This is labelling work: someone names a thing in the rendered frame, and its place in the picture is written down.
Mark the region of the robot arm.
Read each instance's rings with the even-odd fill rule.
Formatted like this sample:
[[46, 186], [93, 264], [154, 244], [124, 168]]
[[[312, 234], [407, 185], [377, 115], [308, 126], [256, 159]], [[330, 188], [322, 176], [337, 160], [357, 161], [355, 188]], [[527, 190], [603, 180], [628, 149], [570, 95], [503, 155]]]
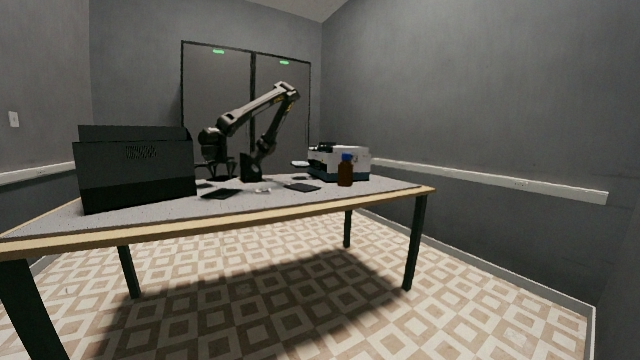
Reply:
[[[200, 145], [202, 145], [201, 155], [206, 161], [211, 161], [213, 160], [213, 158], [217, 157], [227, 157], [227, 137], [232, 137], [239, 129], [239, 127], [242, 126], [250, 118], [271, 107], [272, 105], [282, 101], [268, 131], [266, 132], [266, 134], [264, 133], [265, 135], [262, 134], [261, 137], [257, 140], [256, 146], [258, 147], [258, 149], [256, 149], [254, 152], [251, 152], [250, 154], [246, 153], [261, 169], [261, 166], [259, 164], [262, 162], [262, 159], [264, 157], [266, 157], [267, 155], [271, 155], [275, 151], [277, 144], [275, 142], [277, 133], [281, 128], [292, 105], [301, 97], [297, 92], [298, 91], [288, 83], [279, 82], [274, 85], [273, 91], [259, 97], [258, 99], [246, 104], [241, 108], [221, 115], [217, 119], [215, 127], [204, 128], [202, 132], [198, 134], [198, 142]], [[216, 144], [217, 146], [208, 146]]]

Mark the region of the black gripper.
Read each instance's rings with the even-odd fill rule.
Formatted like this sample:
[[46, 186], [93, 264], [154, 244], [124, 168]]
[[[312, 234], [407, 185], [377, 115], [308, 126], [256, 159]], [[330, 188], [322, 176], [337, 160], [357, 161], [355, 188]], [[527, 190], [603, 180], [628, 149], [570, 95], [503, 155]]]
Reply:
[[[235, 170], [235, 168], [236, 168], [238, 163], [235, 162], [235, 161], [228, 162], [227, 160], [229, 160], [229, 158], [233, 160], [234, 156], [217, 157], [217, 158], [213, 158], [213, 160], [215, 160], [215, 161], [209, 161], [208, 163], [205, 163], [205, 166], [207, 167], [207, 169], [211, 173], [212, 177], [216, 177], [217, 163], [226, 163], [226, 167], [227, 167], [229, 178], [232, 179], [234, 170]], [[213, 171], [211, 169], [211, 166], [213, 166], [214, 174], [213, 174]], [[231, 170], [231, 166], [232, 166], [232, 170]]]

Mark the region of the brown bottle with blue cap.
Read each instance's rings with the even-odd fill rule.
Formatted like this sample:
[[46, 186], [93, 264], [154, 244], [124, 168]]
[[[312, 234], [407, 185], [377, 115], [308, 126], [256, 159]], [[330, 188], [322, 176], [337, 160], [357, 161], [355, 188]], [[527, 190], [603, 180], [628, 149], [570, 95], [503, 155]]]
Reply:
[[351, 154], [341, 153], [340, 164], [338, 164], [338, 180], [337, 185], [342, 187], [351, 187], [353, 182], [353, 165], [351, 162]]

